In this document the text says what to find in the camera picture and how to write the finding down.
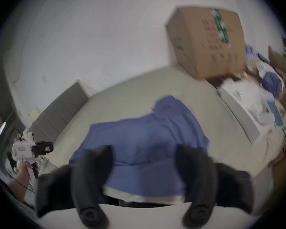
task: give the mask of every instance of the blue cloth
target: blue cloth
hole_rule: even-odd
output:
[[[266,72],[261,82],[263,88],[271,92],[274,98],[278,99],[280,93],[282,92],[282,82],[278,76],[273,72]]]
[[[179,100],[157,101],[151,114],[117,122],[93,124],[69,164],[102,145],[113,145],[114,165],[106,186],[145,197],[184,195],[185,186],[174,164],[177,144],[199,147],[205,153],[209,140]]]

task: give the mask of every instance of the gray partition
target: gray partition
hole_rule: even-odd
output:
[[[54,143],[69,121],[89,97],[76,82],[55,99],[34,121],[28,132],[33,132],[34,141]]]

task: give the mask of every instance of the cardboard box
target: cardboard box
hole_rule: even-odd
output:
[[[178,63],[195,79],[245,70],[245,41],[237,13],[177,8],[166,29]]]

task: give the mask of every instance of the light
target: light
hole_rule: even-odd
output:
[[[5,121],[3,122],[2,126],[0,127],[0,135],[1,135],[1,133],[2,133],[2,131],[3,131],[3,129],[4,129],[4,127],[5,127]]]

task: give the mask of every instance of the cable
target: cable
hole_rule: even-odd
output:
[[[17,182],[18,182],[21,186],[23,186],[25,189],[31,191],[32,193],[35,193],[35,192],[32,191],[31,189],[29,189],[29,188],[25,187],[24,185],[22,185],[19,181],[17,181]]]

